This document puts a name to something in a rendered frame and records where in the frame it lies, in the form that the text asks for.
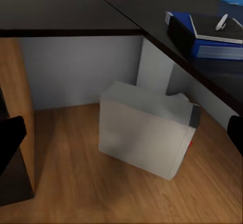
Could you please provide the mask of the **pen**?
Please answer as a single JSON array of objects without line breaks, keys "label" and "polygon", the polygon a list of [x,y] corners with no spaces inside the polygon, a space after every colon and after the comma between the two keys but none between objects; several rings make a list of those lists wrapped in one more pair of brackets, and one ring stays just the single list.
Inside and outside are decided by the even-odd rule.
[{"label": "pen", "polygon": [[217,26],[216,26],[216,30],[219,30],[220,28],[223,28],[223,27],[222,27],[222,24],[224,23],[224,21],[226,20],[226,18],[227,18],[227,14],[225,14],[225,15],[223,16],[223,18],[220,20],[220,22],[217,24]]}]

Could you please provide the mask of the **folder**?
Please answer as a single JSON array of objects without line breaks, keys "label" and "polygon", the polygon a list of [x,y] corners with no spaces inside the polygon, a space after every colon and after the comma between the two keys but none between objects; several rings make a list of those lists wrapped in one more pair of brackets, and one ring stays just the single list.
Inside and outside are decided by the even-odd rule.
[{"label": "folder", "polygon": [[243,61],[243,43],[195,38],[190,13],[167,12],[166,23],[196,58]]}]

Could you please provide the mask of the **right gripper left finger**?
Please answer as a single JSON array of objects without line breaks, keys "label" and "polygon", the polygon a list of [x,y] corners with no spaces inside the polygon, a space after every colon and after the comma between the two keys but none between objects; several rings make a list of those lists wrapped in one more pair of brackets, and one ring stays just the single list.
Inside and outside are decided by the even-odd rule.
[{"label": "right gripper left finger", "polygon": [[0,176],[25,135],[25,124],[21,116],[0,121]]}]

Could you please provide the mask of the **notebook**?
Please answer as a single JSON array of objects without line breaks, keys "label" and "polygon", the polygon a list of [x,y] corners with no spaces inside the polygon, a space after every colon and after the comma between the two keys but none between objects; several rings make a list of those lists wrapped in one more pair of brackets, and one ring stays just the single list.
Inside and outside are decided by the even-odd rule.
[{"label": "notebook", "polygon": [[243,43],[243,25],[236,19],[227,17],[223,28],[216,30],[221,16],[190,13],[190,21],[195,38],[228,43]]}]

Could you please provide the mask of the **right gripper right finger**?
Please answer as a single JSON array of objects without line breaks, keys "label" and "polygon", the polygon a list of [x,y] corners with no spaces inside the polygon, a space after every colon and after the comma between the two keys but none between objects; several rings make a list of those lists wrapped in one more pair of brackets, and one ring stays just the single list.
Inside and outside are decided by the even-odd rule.
[{"label": "right gripper right finger", "polygon": [[230,117],[227,134],[243,156],[243,117]]}]

